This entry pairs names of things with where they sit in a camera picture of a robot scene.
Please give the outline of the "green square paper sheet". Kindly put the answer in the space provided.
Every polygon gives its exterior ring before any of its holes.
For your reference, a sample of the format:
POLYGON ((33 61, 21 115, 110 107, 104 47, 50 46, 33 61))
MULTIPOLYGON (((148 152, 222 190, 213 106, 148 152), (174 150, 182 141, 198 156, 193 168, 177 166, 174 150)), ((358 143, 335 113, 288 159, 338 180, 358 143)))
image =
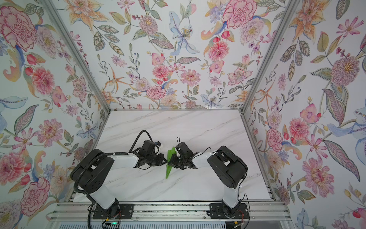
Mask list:
POLYGON ((166 165, 166 173, 165 173, 166 179, 169 178, 170 172, 172 170, 171 160, 174 155, 176 155, 176 149, 175 149, 175 147, 172 147, 172 149, 167 151, 167 165, 166 165))

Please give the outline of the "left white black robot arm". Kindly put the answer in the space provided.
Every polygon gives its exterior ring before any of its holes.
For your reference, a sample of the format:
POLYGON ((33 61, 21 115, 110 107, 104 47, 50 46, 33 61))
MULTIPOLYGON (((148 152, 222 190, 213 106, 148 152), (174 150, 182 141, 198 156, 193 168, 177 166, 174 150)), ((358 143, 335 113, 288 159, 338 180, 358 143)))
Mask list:
POLYGON ((122 168, 140 169, 147 165, 158 167, 168 163, 160 153, 161 143, 146 140, 143 146, 130 152, 105 153, 94 149, 71 172, 74 192, 85 195, 106 215, 115 216, 120 212, 118 199, 104 184, 108 175, 122 168))

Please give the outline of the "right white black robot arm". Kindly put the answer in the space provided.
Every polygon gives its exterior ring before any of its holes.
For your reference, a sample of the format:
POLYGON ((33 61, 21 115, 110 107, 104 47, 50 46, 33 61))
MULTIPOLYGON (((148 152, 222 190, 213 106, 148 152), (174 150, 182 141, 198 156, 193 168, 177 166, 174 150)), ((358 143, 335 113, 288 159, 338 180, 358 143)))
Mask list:
POLYGON ((239 156, 226 146, 216 151, 207 148, 204 152, 193 153, 184 142, 179 143, 175 150, 168 161, 169 166, 180 170, 211 168, 225 186, 223 209, 233 213, 239 208, 241 184, 248 173, 247 164, 239 156))

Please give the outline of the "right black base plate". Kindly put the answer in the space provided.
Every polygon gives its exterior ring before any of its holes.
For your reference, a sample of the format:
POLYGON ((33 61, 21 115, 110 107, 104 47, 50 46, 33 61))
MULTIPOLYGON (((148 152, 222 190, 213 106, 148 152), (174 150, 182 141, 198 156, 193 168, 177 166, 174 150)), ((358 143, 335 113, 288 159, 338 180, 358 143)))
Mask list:
POLYGON ((206 213, 211 219, 249 219, 250 210, 245 203, 239 203, 233 209, 225 203, 211 203, 206 213))

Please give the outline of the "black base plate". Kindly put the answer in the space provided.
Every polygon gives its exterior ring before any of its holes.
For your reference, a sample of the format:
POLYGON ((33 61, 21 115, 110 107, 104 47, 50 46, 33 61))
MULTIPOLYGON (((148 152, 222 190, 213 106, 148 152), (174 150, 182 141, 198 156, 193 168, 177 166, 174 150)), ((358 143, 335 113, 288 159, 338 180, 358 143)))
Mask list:
POLYGON ((134 204, 114 204, 107 210, 97 204, 92 219, 131 219, 133 209, 134 204))
POLYGON ((211 219, 249 219, 250 210, 245 203, 239 203, 233 209, 225 203, 211 203, 206 213, 211 219))

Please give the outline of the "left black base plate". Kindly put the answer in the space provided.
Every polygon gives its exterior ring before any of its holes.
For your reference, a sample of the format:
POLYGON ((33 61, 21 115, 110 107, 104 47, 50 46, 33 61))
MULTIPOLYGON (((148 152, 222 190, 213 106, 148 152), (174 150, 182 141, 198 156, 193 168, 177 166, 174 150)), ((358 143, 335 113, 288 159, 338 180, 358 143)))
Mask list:
POLYGON ((107 210, 97 204, 92 219, 131 219, 133 209, 134 204, 114 204, 107 210))

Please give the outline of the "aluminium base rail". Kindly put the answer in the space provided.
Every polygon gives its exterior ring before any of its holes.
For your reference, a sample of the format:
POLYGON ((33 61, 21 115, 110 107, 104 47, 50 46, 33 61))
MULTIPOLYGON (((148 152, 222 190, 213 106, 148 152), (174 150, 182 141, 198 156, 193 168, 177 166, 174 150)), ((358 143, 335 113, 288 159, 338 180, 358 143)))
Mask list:
MULTIPOLYGON (((122 202, 132 204, 132 210, 124 210, 114 221, 213 221, 209 201, 178 202, 122 202)), ((88 202, 67 202, 57 204, 50 215, 49 222, 85 221, 88 216, 88 202)), ((290 221, 290 213, 283 202, 250 201, 247 204, 250 221, 290 221)))

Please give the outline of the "left aluminium corner post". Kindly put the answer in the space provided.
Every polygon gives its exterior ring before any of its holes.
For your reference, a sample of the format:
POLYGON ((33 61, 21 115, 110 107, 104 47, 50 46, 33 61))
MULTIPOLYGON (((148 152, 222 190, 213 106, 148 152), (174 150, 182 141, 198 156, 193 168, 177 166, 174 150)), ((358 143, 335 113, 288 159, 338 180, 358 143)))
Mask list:
POLYGON ((89 85, 91 86, 91 89, 94 91, 95 96, 97 97, 101 107, 109 115, 111 112, 110 106, 107 104, 107 102, 102 94, 102 91, 100 90, 96 81, 94 80, 92 73, 90 72, 86 62, 84 61, 83 57, 81 56, 77 45, 73 41, 67 27, 65 26, 59 13, 57 12, 54 4, 52 3, 52 1, 40 0, 40 2, 41 2, 41 5, 43 6, 43 8, 45 9, 45 11, 48 13, 50 20, 55 24, 54 27, 60 33, 60 37, 63 39, 66 46, 69 48, 74 61, 80 67, 84 77, 86 78, 86 81, 89 83, 89 85))

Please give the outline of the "aluminium corner post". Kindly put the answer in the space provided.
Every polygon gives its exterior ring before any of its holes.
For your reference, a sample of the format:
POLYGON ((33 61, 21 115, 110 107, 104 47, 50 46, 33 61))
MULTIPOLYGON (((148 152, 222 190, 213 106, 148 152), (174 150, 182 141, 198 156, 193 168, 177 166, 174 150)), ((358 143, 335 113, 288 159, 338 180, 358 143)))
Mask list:
POLYGON ((296 8, 298 5, 299 5, 298 1, 295 1, 295 0, 288 1, 288 6, 284 10, 284 15, 277 28, 277 33, 273 37, 272 42, 269 45, 268 51, 267 51, 266 55, 264 56, 263 62, 258 70, 257 76, 254 78, 254 82, 251 86, 247 99, 241 109, 241 114, 244 115, 245 112, 250 109, 250 104, 254 98, 255 92, 257 91, 257 88, 258 88, 259 84, 261 83, 262 78, 264 77, 264 74, 266 73, 267 68, 270 66, 270 64, 273 61, 273 57, 288 28, 290 20, 292 19, 292 17, 295 14, 295 11, 296 11, 296 8))
POLYGON ((48 13, 50 20, 55 24, 54 27, 60 33, 60 37, 63 39, 66 46, 69 48, 74 61, 80 67, 84 77, 86 78, 86 81, 89 83, 89 85, 91 86, 91 89, 94 91, 95 96, 97 97, 101 107, 109 115, 111 112, 110 106, 107 104, 107 102, 102 94, 102 91, 100 90, 96 81, 94 80, 92 73, 90 72, 86 62, 84 61, 83 57, 81 56, 77 45, 73 41, 67 27, 65 26, 59 13, 57 12, 54 4, 52 3, 52 1, 40 0, 40 2, 41 2, 41 5, 43 6, 43 8, 45 9, 45 11, 48 13))

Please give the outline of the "right aluminium corner post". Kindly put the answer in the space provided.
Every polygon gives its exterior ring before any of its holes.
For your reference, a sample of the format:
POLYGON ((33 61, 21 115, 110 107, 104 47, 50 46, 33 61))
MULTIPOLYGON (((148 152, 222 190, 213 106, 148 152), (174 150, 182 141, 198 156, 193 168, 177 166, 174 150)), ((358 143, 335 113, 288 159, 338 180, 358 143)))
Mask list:
POLYGON ((258 88, 259 84, 261 83, 262 78, 264 77, 264 74, 266 73, 267 68, 270 66, 270 64, 273 61, 273 57, 288 28, 290 20, 292 19, 292 17, 295 14, 295 11, 296 11, 296 8, 298 5, 299 5, 298 1, 295 1, 295 0, 288 1, 288 6, 284 10, 284 15, 277 28, 277 33, 273 37, 272 42, 269 45, 268 51, 267 51, 266 55, 264 56, 263 62, 258 70, 257 76, 254 78, 254 82, 251 86, 247 99, 241 109, 241 114, 244 115, 245 112, 250 109, 250 104, 254 98, 255 92, 257 91, 257 88, 258 88))

